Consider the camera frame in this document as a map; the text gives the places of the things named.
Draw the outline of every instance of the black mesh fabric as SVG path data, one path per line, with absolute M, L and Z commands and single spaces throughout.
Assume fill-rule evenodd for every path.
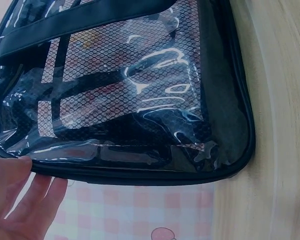
M 20 0 L 1 37 L 88 2 Z M 223 75 L 227 62 L 220 60 L 216 79 L 203 78 L 199 23 L 197 0 L 177 0 L 164 12 L 63 35 L 0 63 L 0 149 L 99 169 L 202 173 L 229 165 L 245 144 L 223 146 L 219 137 L 238 132 L 245 116 L 232 104 L 210 117 L 218 94 L 238 100 L 231 74 Z M 243 139 L 244 127 L 232 139 Z

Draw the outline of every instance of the black fabric binding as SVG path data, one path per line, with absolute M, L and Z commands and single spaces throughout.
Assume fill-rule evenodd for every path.
M 0 58 L 63 35 L 157 14 L 176 0 L 94 0 L 16 29 L 0 42 Z

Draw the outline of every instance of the fingernail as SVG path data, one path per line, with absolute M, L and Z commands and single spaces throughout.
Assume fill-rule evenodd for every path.
M 22 160 L 22 162 L 24 162 L 25 164 L 32 163 L 32 160 L 29 156 L 21 156 L 21 157 L 19 157 L 19 159 Z

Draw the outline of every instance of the finger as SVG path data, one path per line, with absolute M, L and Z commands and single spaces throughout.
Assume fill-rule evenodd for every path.
M 4 219 L 7 216 L 7 214 L 11 211 L 21 190 L 25 187 L 29 176 L 30 174 L 24 180 L 21 180 L 15 184 L 11 184 L 10 186 L 8 186 L 6 190 L 4 209 L 0 214 L 0 219 Z
M 36 174 L 28 191 L 7 217 L 9 222 L 24 222 L 44 199 L 51 182 L 50 176 Z
M 29 219 L 30 227 L 38 230 L 44 236 L 54 221 L 58 208 L 65 198 L 68 180 L 55 178 L 36 211 Z
M 10 183 L 19 182 L 27 177 L 32 167 L 30 158 L 0 158 L 0 214 L 5 208 L 7 187 Z
M 28 156 L 0 158 L 0 181 L 7 186 L 24 180 L 31 172 L 32 161 Z

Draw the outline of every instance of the wooden table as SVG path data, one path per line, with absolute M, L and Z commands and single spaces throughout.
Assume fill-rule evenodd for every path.
M 230 1 L 257 144 L 241 173 L 215 184 L 213 239 L 300 240 L 300 0 Z

